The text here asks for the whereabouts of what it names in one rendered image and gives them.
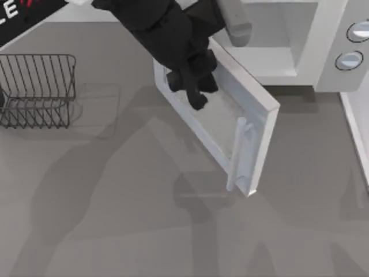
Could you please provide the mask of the grey microwave knob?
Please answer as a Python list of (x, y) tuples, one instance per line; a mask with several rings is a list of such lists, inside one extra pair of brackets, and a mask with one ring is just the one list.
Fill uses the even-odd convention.
[(358, 68), (363, 59), (363, 54), (360, 51), (342, 53), (336, 58), (335, 66), (340, 71), (350, 71)]
[(347, 39), (352, 43), (363, 43), (369, 40), (369, 20), (355, 22), (346, 31)]

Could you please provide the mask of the pale microwave oven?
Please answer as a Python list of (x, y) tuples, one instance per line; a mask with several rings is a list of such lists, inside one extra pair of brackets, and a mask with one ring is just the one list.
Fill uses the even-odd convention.
[[(369, 0), (242, 0), (251, 22), (249, 43), (235, 47), (226, 31), (214, 36), (263, 85), (311, 86), (316, 92), (352, 92), (369, 70), (369, 40), (352, 43), (349, 26), (369, 20)], [(342, 53), (360, 51), (362, 64), (335, 66)]]

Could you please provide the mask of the white microwave door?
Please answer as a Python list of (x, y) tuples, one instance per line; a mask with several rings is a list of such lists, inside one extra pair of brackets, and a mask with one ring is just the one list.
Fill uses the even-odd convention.
[(155, 84), (227, 178), (237, 119), (245, 117), (247, 123), (253, 124), (243, 137), (234, 187), (248, 197), (257, 191), (280, 104), (227, 48), (214, 39), (210, 47), (218, 63), (214, 77), (219, 90), (208, 96), (202, 110), (190, 106), (185, 92), (171, 92), (166, 80), (169, 70), (157, 61), (153, 63)]

